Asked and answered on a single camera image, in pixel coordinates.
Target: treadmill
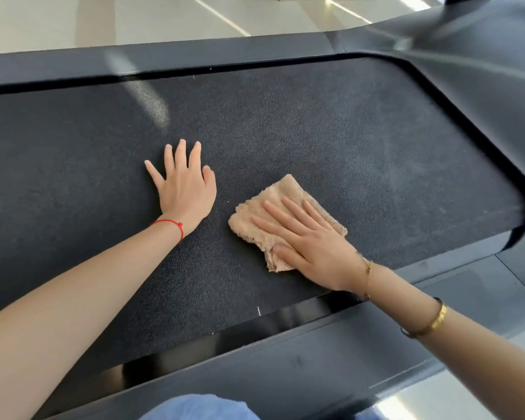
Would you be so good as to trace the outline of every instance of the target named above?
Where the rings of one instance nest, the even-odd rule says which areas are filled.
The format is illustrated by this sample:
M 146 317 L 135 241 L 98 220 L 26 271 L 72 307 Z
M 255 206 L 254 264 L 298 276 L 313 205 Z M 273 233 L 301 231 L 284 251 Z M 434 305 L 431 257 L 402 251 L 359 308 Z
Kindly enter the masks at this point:
M 187 393 L 338 418 L 440 371 L 371 303 L 269 273 L 231 232 L 235 206 L 285 174 L 369 259 L 505 337 L 525 330 L 525 0 L 0 54 L 0 309 L 148 226 L 143 161 L 180 138 L 216 172 L 212 212 L 35 420 L 134 420 Z

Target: blue clothing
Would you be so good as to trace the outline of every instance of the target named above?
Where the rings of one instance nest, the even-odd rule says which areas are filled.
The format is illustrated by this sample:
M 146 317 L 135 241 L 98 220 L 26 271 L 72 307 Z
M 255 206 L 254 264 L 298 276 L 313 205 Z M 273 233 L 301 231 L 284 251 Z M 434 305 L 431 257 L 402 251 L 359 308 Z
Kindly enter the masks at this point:
M 216 395 L 182 395 L 165 401 L 140 420 L 260 420 L 245 402 Z

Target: red string bracelet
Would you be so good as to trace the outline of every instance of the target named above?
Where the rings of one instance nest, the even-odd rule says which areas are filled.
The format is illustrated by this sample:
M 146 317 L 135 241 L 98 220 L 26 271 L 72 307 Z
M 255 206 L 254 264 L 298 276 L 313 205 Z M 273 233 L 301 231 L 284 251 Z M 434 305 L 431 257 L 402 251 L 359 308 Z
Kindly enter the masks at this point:
M 158 222 L 171 222 L 172 224 L 175 224 L 176 226 L 178 226 L 179 230 L 181 231 L 181 239 L 179 240 L 179 242 L 177 242 L 177 245 L 183 241 L 183 237 L 185 237 L 185 233 L 183 232 L 182 222 L 173 221 L 172 219 L 158 219 L 157 221 L 152 222 L 150 224 L 150 227 L 154 224 L 157 224 Z

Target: treadmill belt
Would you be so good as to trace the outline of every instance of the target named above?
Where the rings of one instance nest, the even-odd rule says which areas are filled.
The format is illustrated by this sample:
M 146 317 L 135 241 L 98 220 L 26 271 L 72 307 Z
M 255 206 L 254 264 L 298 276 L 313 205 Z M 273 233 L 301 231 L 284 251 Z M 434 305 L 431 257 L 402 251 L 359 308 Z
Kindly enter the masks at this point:
M 522 195 L 401 69 L 351 59 L 0 94 L 0 309 L 149 225 L 144 168 L 203 143 L 210 216 L 72 375 L 207 335 L 324 290 L 269 273 L 235 206 L 292 174 L 365 256 L 402 267 L 511 230 Z

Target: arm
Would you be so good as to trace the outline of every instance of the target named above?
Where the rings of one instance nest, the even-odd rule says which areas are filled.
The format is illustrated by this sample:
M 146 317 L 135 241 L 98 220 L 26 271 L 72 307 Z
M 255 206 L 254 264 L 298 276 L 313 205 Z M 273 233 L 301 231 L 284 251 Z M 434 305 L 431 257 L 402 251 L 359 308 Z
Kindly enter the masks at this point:
M 146 161 L 160 194 L 162 218 L 192 232 L 216 198 L 214 173 L 200 168 L 200 143 L 166 147 L 164 180 Z M 0 311 L 0 420 L 30 419 L 181 239 L 169 222 L 126 239 L 55 277 Z
M 440 309 L 435 299 L 389 268 L 373 264 L 368 276 L 364 258 L 308 202 L 303 209 L 286 198 L 283 203 L 293 216 L 264 203 L 281 226 L 252 219 L 260 229 L 282 237 L 295 249 L 276 246 L 275 254 L 321 286 L 359 296 L 367 292 L 373 303 L 408 332 L 432 323 Z M 521 348 L 451 309 L 441 326 L 419 341 L 495 416 L 525 419 L 525 351 Z

